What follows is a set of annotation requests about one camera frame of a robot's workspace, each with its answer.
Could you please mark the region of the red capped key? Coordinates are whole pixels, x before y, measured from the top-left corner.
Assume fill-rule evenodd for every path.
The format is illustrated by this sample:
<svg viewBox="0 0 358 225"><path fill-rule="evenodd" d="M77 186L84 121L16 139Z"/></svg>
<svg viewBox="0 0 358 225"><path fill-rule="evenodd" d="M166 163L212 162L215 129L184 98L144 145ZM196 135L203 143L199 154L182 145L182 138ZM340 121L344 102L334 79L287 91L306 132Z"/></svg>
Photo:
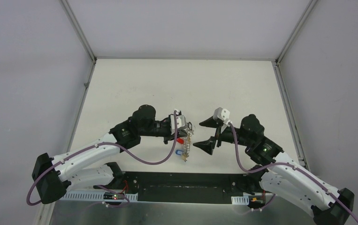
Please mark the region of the red capped key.
<svg viewBox="0 0 358 225"><path fill-rule="evenodd" d="M186 141L182 138L177 138L176 140L179 144L181 144L182 146L184 146L186 144Z"/></svg>

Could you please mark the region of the metal disc with keyrings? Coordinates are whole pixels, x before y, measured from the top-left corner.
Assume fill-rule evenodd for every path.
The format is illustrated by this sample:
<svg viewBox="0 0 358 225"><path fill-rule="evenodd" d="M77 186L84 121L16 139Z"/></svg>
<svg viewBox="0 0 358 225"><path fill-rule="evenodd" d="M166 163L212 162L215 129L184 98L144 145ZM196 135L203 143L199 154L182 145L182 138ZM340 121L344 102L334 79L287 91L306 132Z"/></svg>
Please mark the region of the metal disc with keyrings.
<svg viewBox="0 0 358 225"><path fill-rule="evenodd" d="M183 138L186 141L186 144L183 146L183 155L187 155L188 158L190 156L190 148L191 148L191 137L194 135L194 129L191 122L187 123L187 128L185 129L186 136Z"/></svg>

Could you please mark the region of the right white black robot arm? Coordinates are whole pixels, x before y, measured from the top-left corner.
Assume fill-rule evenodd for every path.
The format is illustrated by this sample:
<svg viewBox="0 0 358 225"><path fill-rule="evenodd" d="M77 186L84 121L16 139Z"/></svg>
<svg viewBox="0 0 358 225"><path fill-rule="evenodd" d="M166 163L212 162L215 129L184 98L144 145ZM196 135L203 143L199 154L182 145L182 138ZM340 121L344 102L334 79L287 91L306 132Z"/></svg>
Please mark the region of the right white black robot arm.
<svg viewBox="0 0 358 225"><path fill-rule="evenodd" d="M262 189L278 195L302 209L317 225L343 225L349 217L355 217L354 193L338 189L302 167L264 135L265 128L254 114L244 117L240 127L235 127L225 113L199 125L216 130L207 141L193 144L210 155L222 142L232 143L239 163L239 146L245 147L245 153L256 163L250 170L240 166L248 176L246 186L250 191Z"/></svg>

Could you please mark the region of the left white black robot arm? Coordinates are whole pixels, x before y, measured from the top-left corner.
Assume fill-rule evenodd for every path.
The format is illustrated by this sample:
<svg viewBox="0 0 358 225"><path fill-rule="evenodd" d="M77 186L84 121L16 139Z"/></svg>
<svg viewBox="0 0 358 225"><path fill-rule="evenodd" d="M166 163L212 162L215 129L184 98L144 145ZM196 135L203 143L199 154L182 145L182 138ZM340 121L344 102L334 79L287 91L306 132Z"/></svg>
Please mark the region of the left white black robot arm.
<svg viewBox="0 0 358 225"><path fill-rule="evenodd" d="M188 127L189 122L181 111L175 110L163 120L156 120L155 108L142 105L127 120L79 150L56 156L47 153L39 155L31 175L33 184L27 193L26 202L30 206L49 204L61 199L69 191L99 185L119 189L123 183L123 173L116 162L94 168L89 166L122 152L146 165L162 164L174 153L177 139L187 135ZM164 144L172 141L172 149L158 162L142 160L129 149L139 145L143 136L162 137Z"/></svg>

